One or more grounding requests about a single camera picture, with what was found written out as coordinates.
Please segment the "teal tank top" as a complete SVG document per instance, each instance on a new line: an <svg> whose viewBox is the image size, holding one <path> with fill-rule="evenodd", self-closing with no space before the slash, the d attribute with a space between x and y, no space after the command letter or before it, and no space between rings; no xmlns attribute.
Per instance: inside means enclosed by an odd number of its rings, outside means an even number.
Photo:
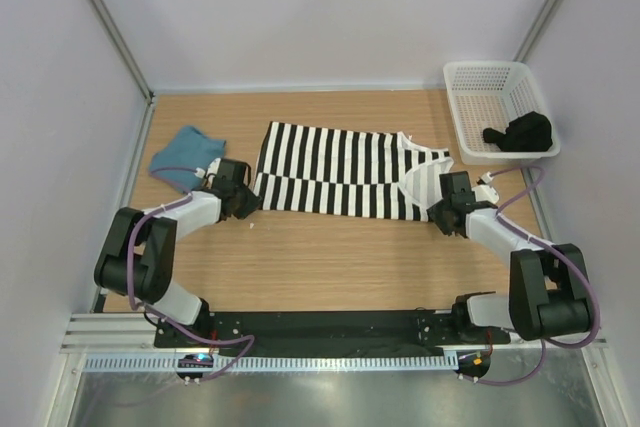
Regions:
<svg viewBox="0 0 640 427"><path fill-rule="evenodd" d="M224 157L225 151L225 140L211 138L194 126L183 126L152 156L149 174L180 193L188 193L201 184L196 170L206 170L215 159Z"/></svg>

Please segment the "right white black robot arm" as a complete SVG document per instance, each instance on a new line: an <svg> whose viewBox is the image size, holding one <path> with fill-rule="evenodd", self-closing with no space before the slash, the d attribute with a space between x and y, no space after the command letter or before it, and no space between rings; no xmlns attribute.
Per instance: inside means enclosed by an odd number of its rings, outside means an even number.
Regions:
<svg viewBox="0 0 640 427"><path fill-rule="evenodd" d="M442 174L440 189L441 199L427 210L429 220L446 236L485 247L509 269L506 295L475 293L456 300L462 311L450 319L455 338L472 343L492 327L565 348L594 339L600 310L578 247L553 244L505 218L494 203L477 198L466 172Z"/></svg>

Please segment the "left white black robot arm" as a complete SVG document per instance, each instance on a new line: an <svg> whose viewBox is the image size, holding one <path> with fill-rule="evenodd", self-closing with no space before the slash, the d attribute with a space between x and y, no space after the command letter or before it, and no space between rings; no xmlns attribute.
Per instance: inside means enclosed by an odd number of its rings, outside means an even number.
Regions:
<svg viewBox="0 0 640 427"><path fill-rule="evenodd" d="M119 209L99 254L94 281L102 289L128 299L161 320L177 325L189 346L204 345L212 334L208 303L173 279L179 240L230 217L255 212L259 197L250 188L251 167L233 159L216 159L209 167L177 167L193 175L195 186L175 186L183 196L145 210Z"/></svg>

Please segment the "black white striped tank top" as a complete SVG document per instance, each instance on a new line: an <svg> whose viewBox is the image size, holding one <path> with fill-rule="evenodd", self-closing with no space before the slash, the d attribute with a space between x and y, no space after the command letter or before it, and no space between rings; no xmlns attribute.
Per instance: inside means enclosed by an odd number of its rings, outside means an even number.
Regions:
<svg viewBox="0 0 640 427"><path fill-rule="evenodd" d="M266 211L427 222L442 199L447 149L377 133L271 122L258 156L254 193Z"/></svg>

